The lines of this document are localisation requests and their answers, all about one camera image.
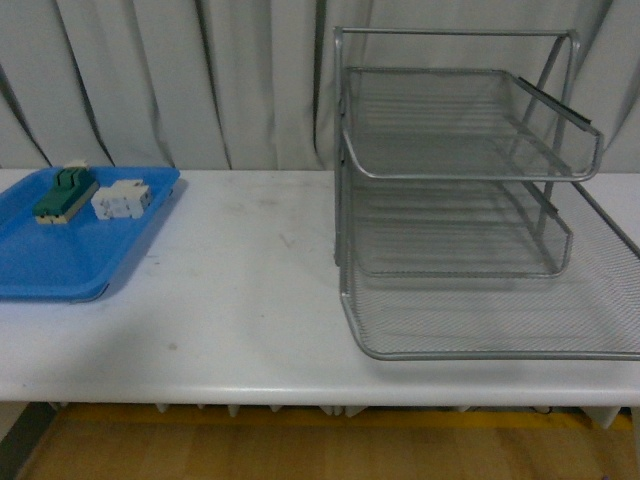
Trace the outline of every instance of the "yellow floor stripe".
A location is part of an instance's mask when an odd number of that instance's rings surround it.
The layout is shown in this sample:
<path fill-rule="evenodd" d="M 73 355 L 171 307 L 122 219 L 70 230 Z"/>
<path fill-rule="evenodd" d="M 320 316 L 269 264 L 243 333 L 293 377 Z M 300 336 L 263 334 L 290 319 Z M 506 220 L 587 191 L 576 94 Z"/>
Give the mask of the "yellow floor stripe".
<path fill-rule="evenodd" d="M 583 429 L 599 427 L 586 415 L 574 413 L 529 412 L 441 412 L 368 409 L 353 418 L 330 417 L 318 408 L 283 407 L 277 413 L 268 408 L 242 407 L 231 418 L 226 407 L 172 405 L 160 413 L 154 405 L 71 404 L 59 413 L 62 420 L 158 423 L 186 425 L 252 425 L 306 427 L 384 427 L 384 428 L 525 428 Z M 612 430 L 630 430 L 631 417 L 618 415 Z"/>

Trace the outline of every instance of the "white block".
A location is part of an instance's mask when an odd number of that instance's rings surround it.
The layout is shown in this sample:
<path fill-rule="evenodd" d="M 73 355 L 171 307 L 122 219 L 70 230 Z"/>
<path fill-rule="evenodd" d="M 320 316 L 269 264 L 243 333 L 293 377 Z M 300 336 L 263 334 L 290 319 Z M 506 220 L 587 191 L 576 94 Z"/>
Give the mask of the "white block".
<path fill-rule="evenodd" d="M 149 186 L 142 180 L 118 180 L 111 187 L 100 188 L 91 205 L 100 220 L 140 218 L 152 198 Z"/>

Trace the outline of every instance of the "green block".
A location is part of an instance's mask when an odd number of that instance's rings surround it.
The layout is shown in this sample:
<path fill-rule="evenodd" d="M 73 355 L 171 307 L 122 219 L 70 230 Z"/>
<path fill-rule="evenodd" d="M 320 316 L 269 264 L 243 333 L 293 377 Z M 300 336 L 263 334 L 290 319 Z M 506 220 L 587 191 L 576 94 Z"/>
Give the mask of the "green block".
<path fill-rule="evenodd" d="M 67 223 L 97 189 L 98 183 L 86 168 L 64 168 L 33 207 L 33 216 L 39 223 Z"/>

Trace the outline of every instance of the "mesh file organizer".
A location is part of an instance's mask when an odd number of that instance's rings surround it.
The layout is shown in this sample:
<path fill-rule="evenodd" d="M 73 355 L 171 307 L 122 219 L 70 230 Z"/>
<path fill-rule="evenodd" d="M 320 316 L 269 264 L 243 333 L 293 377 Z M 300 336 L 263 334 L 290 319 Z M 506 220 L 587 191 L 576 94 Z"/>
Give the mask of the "mesh file organizer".
<path fill-rule="evenodd" d="M 498 69 L 345 65 L 345 35 L 555 41 L 533 85 Z M 543 88 L 565 43 L 557 101 Z M 638 249 L 577 183 L 603 141 L 566 107 L 577 47 L 572 32 L 336 29 L 336 262 L 365 353 L 640 358 Z"/>

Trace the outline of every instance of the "wooden floor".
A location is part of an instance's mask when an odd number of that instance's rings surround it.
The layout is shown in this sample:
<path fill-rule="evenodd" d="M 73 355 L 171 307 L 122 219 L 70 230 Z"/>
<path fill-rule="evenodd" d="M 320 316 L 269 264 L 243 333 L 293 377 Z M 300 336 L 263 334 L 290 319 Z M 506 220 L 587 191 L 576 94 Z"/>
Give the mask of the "wooden floor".
<path fill-rule="evenodd" d="M 72 405 L 26 479 L 638 480 L 633 431 L 584 416 Z"/>

